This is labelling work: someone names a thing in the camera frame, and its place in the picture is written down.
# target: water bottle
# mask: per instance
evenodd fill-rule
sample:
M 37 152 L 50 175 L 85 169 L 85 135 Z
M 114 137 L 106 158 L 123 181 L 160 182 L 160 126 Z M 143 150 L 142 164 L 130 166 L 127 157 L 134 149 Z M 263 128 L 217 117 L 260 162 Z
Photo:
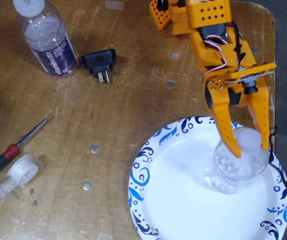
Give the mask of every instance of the water bottle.
M 77 55 L 57 9 L 45 0 L 13 0 L 17 24 L 41 66 L 54 78 L 70 75 Z
M 233 134 L 241 149 L 241 158 L 235 157 L 220 141 L 210 164 L 210 182 L 224 194 L 241 192 L 269 163 L 269 152 L 261 148 L 262 138 L 258 131 L 238 127 Z

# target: orange robotic arm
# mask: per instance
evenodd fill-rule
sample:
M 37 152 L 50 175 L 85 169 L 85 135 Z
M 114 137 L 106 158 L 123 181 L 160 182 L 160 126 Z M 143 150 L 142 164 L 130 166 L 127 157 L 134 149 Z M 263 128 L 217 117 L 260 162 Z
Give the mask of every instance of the orange robotic arm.
M 158 8 L 155 8 L 157 14 L 151 11 L 154 3 L 157 4 L 157 0 L 150 3 L 150 13 L 158 19 Z M 241 157 L 231 128 L 229 106 L 247 106 L 261 134 L 261 146 L 267 150 L 269 91 L 264 76 L 271 74 L 276 64 L 257 65 L 248 42 L 240 37 L 232 21 L 230 0 L 185 0 L 185 6 L 181 7 L 177 0 L 168 0 L 168 3 L 168 10 L 164 9 L 163 13 L 169 19 L 166 24 L 160 21 L 163 26 L 158 29 L 162 31 L 172 21 L 174 35 L 190 34 L 198 68 L 204 73 L 202 80 L 209 114 L 215 120 L 222 141 L 236 157 Z

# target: tape roll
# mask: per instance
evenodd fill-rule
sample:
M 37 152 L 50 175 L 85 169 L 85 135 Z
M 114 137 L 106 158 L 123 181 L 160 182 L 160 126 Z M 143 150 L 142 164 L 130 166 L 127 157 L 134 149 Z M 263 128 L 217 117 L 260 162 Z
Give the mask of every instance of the tape roll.
M 10 193 L 21 194 L 25 184 L 33 179 L 42 168 L 43 162 L 32 154 L 19 158 L 6 174 L 7 180 L 0 185 L 0 197 L 5 201 Z

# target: paper plate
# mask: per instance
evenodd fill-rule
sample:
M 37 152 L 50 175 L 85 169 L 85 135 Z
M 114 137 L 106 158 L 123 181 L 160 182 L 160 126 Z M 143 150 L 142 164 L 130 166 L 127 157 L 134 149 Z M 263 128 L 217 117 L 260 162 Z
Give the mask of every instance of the paper plate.
M 197 116 L 165 126 L 145 143 L 128 187 L 130 213 L 143 240 L 282 239 L 287 190 L 271 166 L 238 194 L 199 181 L 197 170 L 219 140 L 214 120 Z M 273 164 L 284 174 L 275 157 Z

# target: plate rim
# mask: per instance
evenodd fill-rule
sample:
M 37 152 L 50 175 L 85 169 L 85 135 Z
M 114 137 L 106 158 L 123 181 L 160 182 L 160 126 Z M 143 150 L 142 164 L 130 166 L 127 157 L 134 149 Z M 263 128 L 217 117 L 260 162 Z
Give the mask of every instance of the plate rim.
M 147 224 L 144 218 L 141 218 L 140 220 L 140 217 L 142 217 L 142 215 L 140 214 L 140 210 L 142 209 L 142 207 L 141 207 L 141 204 L 139 203 L 144 200 L 144 194 L 142 193 L 144 193 L 144 186 L 146 186 L 149 183 L 150 172 L 147 167 L 142 167 L 138 171 L 138 173 L 141 172 L 142 170 L 144 170 L 145 173 L 140 174 L 139 178 L 136 179 L 133 174 L 133 170 L 136 171 L 137 169 L 139 169 L 140 164 L 142 162 L 144 162 L 144 166 L 145 166 L 146 164 L 149 164 L 150 162 L 153 161 L 151 156 L 154 153 L 154 149 L 158 146 L 158 143 L 159 143 L 159 146 L 161 147 L 163 143 L 165 143 L 169 138 L 173 136 L 177 137 L 180 135 L 180 133 L 186 134 L 189 132 L 189 130 L 191 130 L 195 126 L 198 126 L 198 127 L 204 126 L 204 125 L 209 126 L 209 124 L 211 126 L 215 126 L 214 125 L 215 121 L 210 116 L 193 116 L 193 117 L 187 117 L 187 118 L 180 119 L 178 121 L 170 123 L 162 127 L 161 129 L 159 129 L 141 147 L 139 153 L 137 154 L 137 157 L 135 158 L 132 164 L 131 173 L 130 173 L 129 181 L 128 181 L 129 210 L 130 210 L 133 223 L 141 239 L 143 240 L 167 240 L 167 239 L 158 238 L 159 236 L 158 229 L 151 227 L 149 224 Z M 243 126 L 239 123 L 231 121 L 231 127 L 232 129 L 235 129 L 237 127 L 243 127 Z M 285 180 L 287 180 L 286 174 L 284 172 L 284 168 L 282 167 L 281 163 L 278 161 L 274 153 L 273 153 L 272 164 L 274 164 L 276 167 L 278 167 L 281 170 Z M 283 199 L 287 200 L 287 189 L 285 185 L 283 184 L 283 180 L 280 178 L 279 182 L 276 182 L 275 179 L 274 181 L 276 185 L 273 188 L 274 192 L 279 193 L 281 192 L 281 189 L 282 189 L 280 200 L 283 200 Z M 267 232 L 267 237 L 265 237 L 264 240 L 271 239 L 271 236 L 274 237 L 274 240 L 281 240 L 282 237 L 284 236 L 284 233 L 287 227 L 287 205 L 285 205 L 285 207 L 282 209 L 280 209 L 279 207 L 278 208 L 272 207 L 271 209 L 267 207 L 267 211 L 271 214 L 275 214 L 276 216 L 274 217 L 274 222 L 263 220 L 260 223 L 259 227 L 264 228 Z

